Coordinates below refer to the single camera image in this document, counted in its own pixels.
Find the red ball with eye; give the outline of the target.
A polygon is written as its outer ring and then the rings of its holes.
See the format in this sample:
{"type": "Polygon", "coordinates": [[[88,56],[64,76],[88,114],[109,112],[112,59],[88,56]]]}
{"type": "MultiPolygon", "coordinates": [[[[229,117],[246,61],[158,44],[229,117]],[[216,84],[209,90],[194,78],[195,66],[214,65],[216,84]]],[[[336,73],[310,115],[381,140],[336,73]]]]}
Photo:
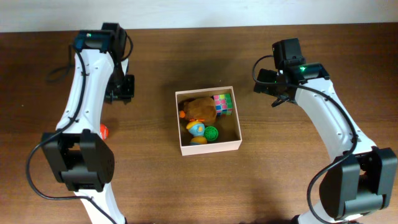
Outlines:
{"type": "Polygon", "coordinates": [[[100,134],[102,140],[107,139],[109,136],[109,129],[104,124],[100,124],[100,134]]]}

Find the multicoloured puzzle cube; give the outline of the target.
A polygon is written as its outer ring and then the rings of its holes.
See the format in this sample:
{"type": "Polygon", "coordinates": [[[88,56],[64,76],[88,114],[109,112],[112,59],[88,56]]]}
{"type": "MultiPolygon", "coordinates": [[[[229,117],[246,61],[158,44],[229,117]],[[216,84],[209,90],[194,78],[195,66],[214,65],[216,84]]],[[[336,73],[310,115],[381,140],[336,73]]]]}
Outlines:
{"type": "Polygon", "coordinates": [[[233,102],[229,93],[213,95],[217,116],[229,116],[233,112],[233,102]]]}

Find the brown plush bear toy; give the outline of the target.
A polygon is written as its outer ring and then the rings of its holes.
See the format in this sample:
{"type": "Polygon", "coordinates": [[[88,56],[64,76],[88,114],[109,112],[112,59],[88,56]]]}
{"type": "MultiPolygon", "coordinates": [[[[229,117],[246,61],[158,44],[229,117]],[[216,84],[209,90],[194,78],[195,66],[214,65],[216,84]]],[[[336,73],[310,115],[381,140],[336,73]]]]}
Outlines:
{"type": "Polygon", "coordinates": [[[215,101],[212,97],[186,100],[180,103],[178,117],[187,121],[199,120],[205,125],[216,121],[215,101]]]}

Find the green round plastic toy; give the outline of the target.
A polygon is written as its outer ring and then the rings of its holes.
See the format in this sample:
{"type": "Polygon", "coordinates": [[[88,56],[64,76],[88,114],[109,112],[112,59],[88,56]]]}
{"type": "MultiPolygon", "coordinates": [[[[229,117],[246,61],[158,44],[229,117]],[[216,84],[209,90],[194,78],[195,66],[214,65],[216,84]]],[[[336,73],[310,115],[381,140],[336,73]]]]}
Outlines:
{"type": "Polygon", "coordinates": [[[213,142],[218,139],[219,132],[214,126],[207,126],[205,128],[204,137],[207,141],[213,142]]]}

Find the orange and blue duck toy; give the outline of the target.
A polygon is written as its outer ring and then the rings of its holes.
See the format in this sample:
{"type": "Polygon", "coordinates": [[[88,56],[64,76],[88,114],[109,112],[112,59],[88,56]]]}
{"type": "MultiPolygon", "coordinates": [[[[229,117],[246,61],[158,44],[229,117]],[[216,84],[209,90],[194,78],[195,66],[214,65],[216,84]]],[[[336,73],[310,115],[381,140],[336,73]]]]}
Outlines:
{"type": "Polygon", "coordinates": [[[208,141],[205,135],[205,125],[198,120],[190,121],[186,125],[187,131],[192,135],[192,139],[190,140],[191,146],[207,144],[208,141]]]}

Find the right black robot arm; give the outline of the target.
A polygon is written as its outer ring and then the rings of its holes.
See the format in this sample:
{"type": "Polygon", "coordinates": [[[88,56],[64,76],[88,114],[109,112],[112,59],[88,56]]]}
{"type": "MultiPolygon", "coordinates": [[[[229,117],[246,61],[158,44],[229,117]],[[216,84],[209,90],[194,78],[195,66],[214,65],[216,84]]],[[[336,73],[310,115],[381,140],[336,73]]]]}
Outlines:
{"type": "Polygon", "coordinates": [[[397,172],[397,156],[381,149],[354,122],[338,98],[326,68],[307,63],[297,38],[272,45],[275,70],[252,72],[254,91],[274,96],[273,107],[301,107],[324,142],[330,164],[307,187],[308,212],[292,223],[356,223],[387,208],[397,172]]]}

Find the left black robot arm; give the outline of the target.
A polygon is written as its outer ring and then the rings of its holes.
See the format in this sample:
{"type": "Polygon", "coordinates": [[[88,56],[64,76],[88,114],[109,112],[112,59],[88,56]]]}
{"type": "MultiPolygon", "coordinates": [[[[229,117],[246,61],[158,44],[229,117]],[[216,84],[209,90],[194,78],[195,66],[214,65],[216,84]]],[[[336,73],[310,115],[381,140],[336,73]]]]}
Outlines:
{"type": "Polygon", "coordinates": [[[115,160],[101,132],[104,103],[129,103],[134,75],[128,74],[131,38],[118,23],[99,30],[81,30],[68,56],[75,63],[65,111],[54,133],[44,133],[39,147],[57,182],[81,200],[92,223],[126,223],[111,187],[115,160]]]}

